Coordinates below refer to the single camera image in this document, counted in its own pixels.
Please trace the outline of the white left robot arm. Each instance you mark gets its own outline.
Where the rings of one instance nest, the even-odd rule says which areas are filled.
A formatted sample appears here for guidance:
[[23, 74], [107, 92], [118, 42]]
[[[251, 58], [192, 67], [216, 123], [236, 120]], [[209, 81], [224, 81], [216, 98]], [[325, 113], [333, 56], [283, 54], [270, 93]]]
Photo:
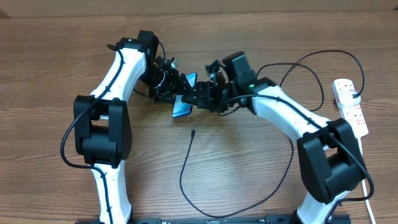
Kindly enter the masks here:
[[142, 81], [149, 87], [147, 97], [173, 104], [173, 118], [189, 115], [193, 107], [181, 101], [179, 90], [192, 87], [197, 76], [180, 76], [175, 58], [159, 56], [164, 46], [152, 31], [142, 30], [135, 39], [123, 37], [109, 49], [114, 61], [103, 81], [73, 102], [73, 121], [60, 154], [66, 165], [92, 172], [100, 202], [95, 223], [135, 223], [126, 183], [132, 149], [128, 101]]

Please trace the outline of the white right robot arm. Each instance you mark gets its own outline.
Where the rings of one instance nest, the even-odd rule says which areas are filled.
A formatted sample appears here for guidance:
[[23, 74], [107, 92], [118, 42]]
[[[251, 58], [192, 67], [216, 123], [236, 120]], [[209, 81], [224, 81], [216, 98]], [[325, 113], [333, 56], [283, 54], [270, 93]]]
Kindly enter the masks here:
[[350, 123], [339, 118], [331, 121], [304, 108], [272, 80], [258, 78], [244, 52], [236, 52], [206, 66], [209, 81], [185, 85], [184, 103], [214, 112], [224, 112], [235, 103], [254, 115], [269, 120], [290, 140], [297, 143], [302, 182], [307, 190], [292, 221], [331, 223], [338, 205], [349, 202], [347, 196], [362, 180], [374, 194], [359, 139]]

